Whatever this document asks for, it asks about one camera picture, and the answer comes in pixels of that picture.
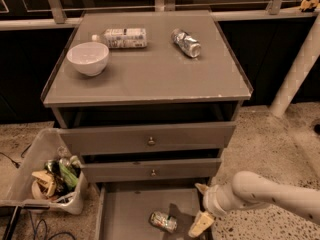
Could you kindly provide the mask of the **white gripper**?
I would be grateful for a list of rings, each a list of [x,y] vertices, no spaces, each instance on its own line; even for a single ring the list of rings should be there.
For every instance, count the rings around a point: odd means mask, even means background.
[[[191,238],[200,236],[213,224],[214,217],[224,217],[231,208],[227,185],[208,187],[206,184],[196,183],[195,187],[201,194],[204,194],[203,206],[206,211],[197,213],[188,231],[188,235]]]

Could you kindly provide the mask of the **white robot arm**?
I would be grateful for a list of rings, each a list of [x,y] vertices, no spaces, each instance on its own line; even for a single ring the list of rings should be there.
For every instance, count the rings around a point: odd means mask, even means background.
[[[270,110],[284,114],[320,55],[320,15],[309,30],[298,55],[277,91]],[[281,207],[315,224],[320,224],[320,191],[281,185],[250,171],[240,171],[224,185],[198,183],[204,209],[197,213],[188,235],[195,238],[214,220],[233,210],[257,209],[267,204]]]

